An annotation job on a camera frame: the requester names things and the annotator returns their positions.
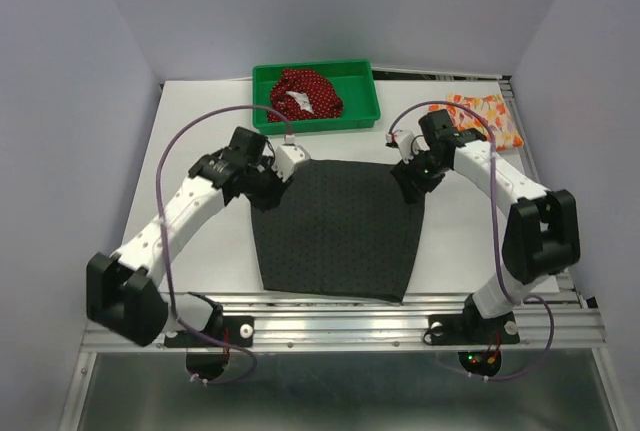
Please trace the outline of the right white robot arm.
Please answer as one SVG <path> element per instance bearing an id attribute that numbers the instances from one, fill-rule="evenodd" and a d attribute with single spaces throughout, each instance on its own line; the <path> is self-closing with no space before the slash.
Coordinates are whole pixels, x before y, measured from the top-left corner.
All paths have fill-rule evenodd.
<path id="1" fill-rule="evenodd" d="M 455 172 L 489 198 L 491 216 L 504 216 L 506 228 L 492 231 L 494 275 L 466 298 L 459 314 L 436 318 L 428 335 L 434 346 L 482 344 L 493 337 L 516 343 L 514 308 L 580 259 L 576 200 L 505 161 L 487 123 L 457 128 L 447 105 L 436 102 L 435 110 L 420 119 L 425 148 L 415 145 L 412 133 L 390 127 L 386 144 L 401 156 L 392 174 L 406 202 L 414 203 L 434 191 L 447 172 Z"/>

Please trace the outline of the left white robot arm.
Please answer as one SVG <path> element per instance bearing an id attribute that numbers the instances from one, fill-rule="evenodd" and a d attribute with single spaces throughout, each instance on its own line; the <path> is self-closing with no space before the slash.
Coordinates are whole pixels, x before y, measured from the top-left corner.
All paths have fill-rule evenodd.
<path id="1" fill-rule="evenodd" d="M 309 155 L 292 137 L 266 154 L 269 146 L 266 136 L 236 128 L 227 146 L 189 168 L 171 199 L 133 238 L 110 254 L 95 254 L 86 266 L 87 318 L 139 346 L 183 330 L 173 315 L 175 297 L 159 290 L 166 267 L 233 199 L 245 196 L 261 211 L 280 204 Z"/>

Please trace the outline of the dark grey dotted skirt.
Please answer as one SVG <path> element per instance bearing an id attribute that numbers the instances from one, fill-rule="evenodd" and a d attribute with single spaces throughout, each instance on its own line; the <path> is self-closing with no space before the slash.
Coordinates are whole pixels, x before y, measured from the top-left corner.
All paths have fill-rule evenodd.
<path id="1" fill-rule="evenodd" d="M 387 164 L 314 160 L 278 207 L 251 211 L 264 289 L 398 303 L 412 276 L 425 196 L 405 200 Z"/>

